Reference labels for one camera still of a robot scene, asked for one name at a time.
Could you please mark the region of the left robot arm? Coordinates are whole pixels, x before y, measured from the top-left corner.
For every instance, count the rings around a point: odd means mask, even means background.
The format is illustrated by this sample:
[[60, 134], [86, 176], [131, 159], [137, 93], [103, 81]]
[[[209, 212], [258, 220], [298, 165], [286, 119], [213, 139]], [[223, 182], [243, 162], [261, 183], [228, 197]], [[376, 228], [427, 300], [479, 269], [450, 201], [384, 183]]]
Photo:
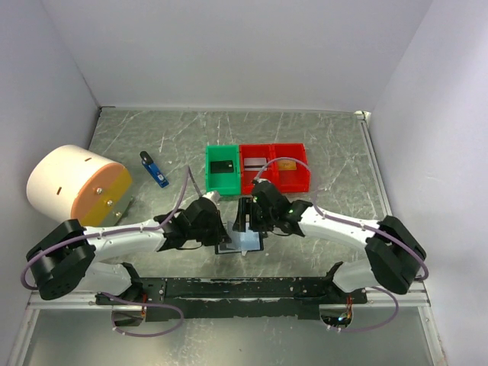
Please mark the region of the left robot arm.
[[218, 246], [231, 238], [214, 199], [206, 194], [186, 209], [174, 209], [151, 220], [123, 226], [82, 226], [66, 220], [26, 255], [34, 278], [25, 288], [38, 291], [43, 300], [55, 300], [73, 290], [108, 292], [125, 304], [136, 303], [143, 293], [132, 265], [107, 264], [107, 260], [133, 252], [180, 250], [187, 241]]

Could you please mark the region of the silver VIP card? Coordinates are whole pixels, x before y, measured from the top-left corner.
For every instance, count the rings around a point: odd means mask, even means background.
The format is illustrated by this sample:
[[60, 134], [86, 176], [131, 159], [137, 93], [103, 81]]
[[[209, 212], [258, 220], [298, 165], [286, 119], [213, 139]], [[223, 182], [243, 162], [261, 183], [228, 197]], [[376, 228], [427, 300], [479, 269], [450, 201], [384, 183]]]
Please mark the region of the silver VIP card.
[[245, 171], [259, 171], [267, 164], [267, 159], [264, 157], [245, 157], [243, 159], [243, 167]]

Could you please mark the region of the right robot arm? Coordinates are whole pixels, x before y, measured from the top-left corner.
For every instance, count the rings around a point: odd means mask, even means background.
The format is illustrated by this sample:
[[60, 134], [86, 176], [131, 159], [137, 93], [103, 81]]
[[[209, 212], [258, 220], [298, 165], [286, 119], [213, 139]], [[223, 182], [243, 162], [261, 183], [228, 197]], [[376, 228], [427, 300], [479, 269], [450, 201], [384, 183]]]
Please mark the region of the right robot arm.
[[332, 303], [364, 287], [404, 295], [419, 273], [428, 274], [424, 248], [397, 217], [365, 220], [332, 213], [314, 202], [290, 201], [264, 179], [239, 199], [233, 228], [258, 233], [279, 229], [285, 236], [325, 239], [363, 252], [363, 260], [338, 262], [327, 273], [323, 293]]

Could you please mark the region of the gold VIP card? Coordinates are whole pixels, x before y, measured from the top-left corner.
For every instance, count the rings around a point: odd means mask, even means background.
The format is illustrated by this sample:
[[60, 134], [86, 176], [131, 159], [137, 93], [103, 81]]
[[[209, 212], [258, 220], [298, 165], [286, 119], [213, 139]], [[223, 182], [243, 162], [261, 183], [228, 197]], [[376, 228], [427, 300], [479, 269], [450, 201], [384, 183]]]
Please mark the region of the gold VIP card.
[[281, 159], [277, 162], [278, 170], [282, 171], [295, 171], [297, 169], [297, 163], [290, 159]]

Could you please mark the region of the black leather card holder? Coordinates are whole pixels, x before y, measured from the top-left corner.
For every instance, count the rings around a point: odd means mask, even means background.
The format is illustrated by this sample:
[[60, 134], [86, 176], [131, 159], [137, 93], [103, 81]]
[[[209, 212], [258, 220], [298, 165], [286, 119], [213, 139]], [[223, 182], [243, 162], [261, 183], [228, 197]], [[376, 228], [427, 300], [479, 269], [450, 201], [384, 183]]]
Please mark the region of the black leather card holder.
[[233, 229], [233, 222], [228, 221], [226, 232], [231, 243], [221, 243], [215, 248], [216, 255], [240, 253], [245, 256], [247, 252], [259, 252], [264, 249], [261, 233], [250, 229], [249, 223], [244, 224], [243, 231]]

